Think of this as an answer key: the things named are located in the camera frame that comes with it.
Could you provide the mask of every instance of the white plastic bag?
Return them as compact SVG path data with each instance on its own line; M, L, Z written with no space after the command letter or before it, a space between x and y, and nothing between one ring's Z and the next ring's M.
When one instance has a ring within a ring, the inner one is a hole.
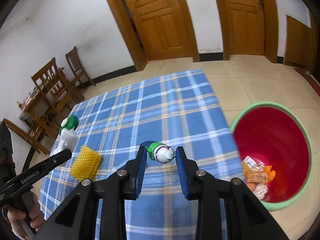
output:
M58 146L52 152L52 155L55 155L65 149L69 149L71 152L75 149L78 142L78 136L76 135L74 130L68 130L63 128L61 131L60 139L58 142ZM64 167L67 162L60 164L60 167Z

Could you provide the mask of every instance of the plastic bucket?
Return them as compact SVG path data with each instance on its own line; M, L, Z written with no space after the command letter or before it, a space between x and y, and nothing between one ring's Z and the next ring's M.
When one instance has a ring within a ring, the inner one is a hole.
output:
M300 120L286 107L262 101L241 111L231 130L242 160L248 155L276 171L263 205L276 211L293 204L312 172L312 146Z

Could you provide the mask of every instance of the ceiling molding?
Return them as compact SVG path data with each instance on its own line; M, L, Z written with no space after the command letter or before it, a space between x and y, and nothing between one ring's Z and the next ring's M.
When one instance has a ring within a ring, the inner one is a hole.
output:
M13 25L20 22L21 20L26 20L27 12L30 12L29 10L31 8L34 9L36 7L36 4L33 3L33 1L34 0L19 0L15 5L15 7L10 12L10 14L8 15L4 24L2 25L2 28L0 29L0 33L5 31L9 27L12 27Z

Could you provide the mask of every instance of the beige floor tile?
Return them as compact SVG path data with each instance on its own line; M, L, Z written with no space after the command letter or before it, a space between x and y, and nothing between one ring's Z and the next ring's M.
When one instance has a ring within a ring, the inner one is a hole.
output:
M224 117L227 120L228 125L230 126L236 116L240 113L240 110L235 111L223 111Z
M170 62L164 62L162 67L160 68L160 71L158 73L158 77L171 74L171 73L177 73L181 71L190 70L191 62L185 62L181 61L178 63L170 63Z
M320 107L320 98L309 85L288 80L239 78L250 100L274 101L288 108Z
M230 60L253 60L270 62L265 56L260 55L230 55Z
M128 79L131 77L133 73L123 75L120 77L108 79L106 81L98 83L96 86L90 86L88 89L83 93L85 99L89 99L101 94L104 94L105 92L118 89L120 87L123 87Z
M314 212L320 211L320 154L313 155L313 175L315 178Z
M223 111L242 110L251 102L237 78L209 79Z
M237 77L272 78L291 81L300 81L302 78L292 67L283 64L252 60L230 60L230 64Z
M163 60L151 61L151 62L148 62L144 70L155 69L155 68L160 69L162 64L163 64Z
M274 219L285 232L288 232L290 228L296 226L313 213L314 186L312 175L304 193L294 204L285 209L271 212Z
M313 213L311 216L305 218L303 221L295 225L286 231L287 236L290 240L298 240L306 231L308 231L315 221L316 216L318 215Z
M229 61L204 61L194 62L190 69L202 69L207 78L234 78L234 73Z
M320 155L320 108L290 108L290 110L306 128L313 152Z
M135 84L137 82L141 82L142 80L154 78L158 75L158 73L159 73L158 68L149 69L149 70L145 69L142 71L132 73L131 77L128 79L128 81L126 82L125 85L127 86L127 85L131 85L131 84Z
M41 144L44 147L46 147L49 151L51 151L55 141L56 141L56 138L44 136L41 140Z
M44 161L45 159L47 159L49 157L49 155L46 155L44 153L38 153L38 152L35 152L34 155L33 155L33 158L30 162L30 168L34 165L36 165L37 163L39 162L42 162ZM36 183L33 184L33 189L31 189L31 191L33 193L35 193L38 197L40 195L40 188L41 188L41 183L42 183L42 179L37 181Z
M171 64L185 64L185 63L192 63L191 57L181 57L181 58L169 58L163 60L162 66L167 66Z
M36 183L34 183L33 184L33 188L31 189L31 192L36 194L38 198L40 196L40 189L41 189L42 180L43 179L40 179Z

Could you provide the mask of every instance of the toy figure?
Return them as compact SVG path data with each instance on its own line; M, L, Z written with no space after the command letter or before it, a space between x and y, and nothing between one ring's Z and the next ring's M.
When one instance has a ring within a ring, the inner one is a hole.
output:
M169 163L176 157L174 150L170 146L160 142L151 143L147 148L147 152L151 160L156 160L160 163Z
M75 115L71 115L61 122L61 127L59 129L59 134L61 134L61 131L63 128L66 128L68 130L75 130L78 126L78 118Z

